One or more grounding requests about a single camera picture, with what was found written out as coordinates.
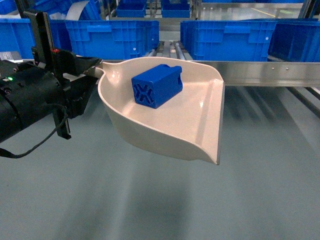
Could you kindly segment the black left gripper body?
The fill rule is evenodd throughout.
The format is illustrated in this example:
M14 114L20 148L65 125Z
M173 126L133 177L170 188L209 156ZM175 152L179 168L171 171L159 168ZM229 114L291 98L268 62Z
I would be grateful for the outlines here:
M70 139L68 96L76 55L55 48L47 13L25 11L35 46L33 61L0 62L0 137L9 139L48 115L53 115L55 132Z

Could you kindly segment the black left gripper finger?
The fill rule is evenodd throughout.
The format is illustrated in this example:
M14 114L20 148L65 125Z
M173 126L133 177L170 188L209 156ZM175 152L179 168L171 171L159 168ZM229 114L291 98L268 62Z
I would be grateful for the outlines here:
M90 70L91 68L95 68L102 63L101 58L97 57L83 57L76 56L74 60L74 67L72 70L73 76L80 76Z
M67 98L68 117L70 119L76 118L85 112L97 81L97 77L83 76L70 82L70 92Z

